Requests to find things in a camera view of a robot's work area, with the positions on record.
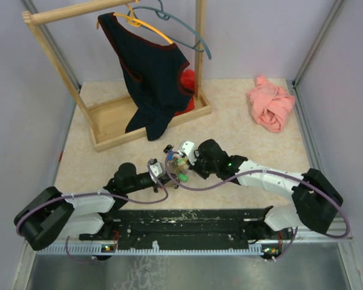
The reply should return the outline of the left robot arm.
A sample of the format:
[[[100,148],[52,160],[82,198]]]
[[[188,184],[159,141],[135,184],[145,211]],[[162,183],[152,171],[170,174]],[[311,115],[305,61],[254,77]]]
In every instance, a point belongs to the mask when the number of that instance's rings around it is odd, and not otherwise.
[[[167,173],[163,164],[154,159],[144,173],[137,173],[132,163],[123,163],[97,192],[65,195],[55,186],[48,187],[16,215],[16,232],[35,251],[67,236],[88,234],[105,240],[113,235],[114,225],[103,214],[131,202],[130,193],[148,188],[164,190],[173,178],[175,175]]]

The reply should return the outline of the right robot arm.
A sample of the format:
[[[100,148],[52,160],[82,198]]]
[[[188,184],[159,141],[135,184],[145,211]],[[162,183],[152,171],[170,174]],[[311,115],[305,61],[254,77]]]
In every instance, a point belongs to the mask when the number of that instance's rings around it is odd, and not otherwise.
[[[203,179],[215,175],[222,181],[256,187],[289,200],[282,207],[270,208],[258,224],[258,232],[272,239],[280,230],[305,226],[326,235],[343,198],[317,169],[293,173],[271,169],[244,156],[228,155],[209,139],[193,146],[187,153],[189,167]]]

